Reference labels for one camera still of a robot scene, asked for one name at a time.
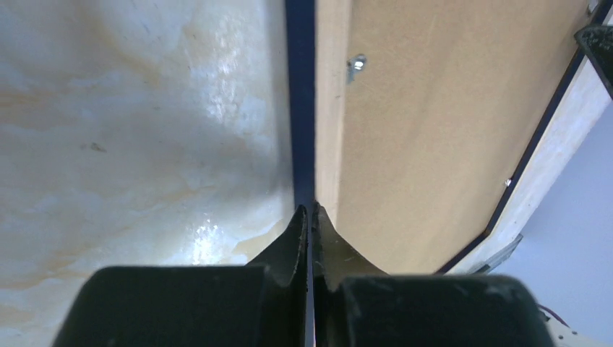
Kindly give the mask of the brown cardboard backing board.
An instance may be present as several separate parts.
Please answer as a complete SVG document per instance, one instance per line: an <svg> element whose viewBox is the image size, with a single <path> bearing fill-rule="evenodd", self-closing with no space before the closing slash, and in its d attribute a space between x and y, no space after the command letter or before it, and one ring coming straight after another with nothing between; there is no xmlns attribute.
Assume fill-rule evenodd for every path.
<svg viewBox="0 0 613 347"><path fill-rule="evenodd" d="M585 1L355 1L336 228L387 273L484 230L586 24Z"/></svg>

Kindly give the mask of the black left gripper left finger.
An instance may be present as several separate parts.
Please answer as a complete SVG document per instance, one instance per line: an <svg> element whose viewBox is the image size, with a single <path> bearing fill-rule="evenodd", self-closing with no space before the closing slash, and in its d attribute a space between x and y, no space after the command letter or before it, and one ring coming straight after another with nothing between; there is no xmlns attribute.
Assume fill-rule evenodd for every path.
<svg viewBox="0 0 613 347"><path fill-rule="evenodd" d="M308 215L245 265L105 267L81 287L55 346L303 346Z"/></svg>

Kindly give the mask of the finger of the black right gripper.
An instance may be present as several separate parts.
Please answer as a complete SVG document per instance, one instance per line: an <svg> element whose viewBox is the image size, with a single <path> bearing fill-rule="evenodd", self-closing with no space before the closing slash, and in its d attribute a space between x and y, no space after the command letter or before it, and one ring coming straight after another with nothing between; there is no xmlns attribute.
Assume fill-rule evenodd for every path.
<svg viewBox="0 0 613 347"><path fill-rule="evenodd" d="M612 26L587 25L574 38L612 98Z"/></svg>

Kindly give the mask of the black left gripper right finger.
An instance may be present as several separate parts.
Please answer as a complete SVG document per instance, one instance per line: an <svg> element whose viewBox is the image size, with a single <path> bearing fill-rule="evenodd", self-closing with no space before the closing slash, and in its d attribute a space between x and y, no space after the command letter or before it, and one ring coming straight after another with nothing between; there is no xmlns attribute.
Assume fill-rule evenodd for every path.
<svg viewBox="0 0 613 347"><path fill-rule="evenodd" d="M552 346L537 304L499 275L389 275L312 219L318 346Z"/></svg>

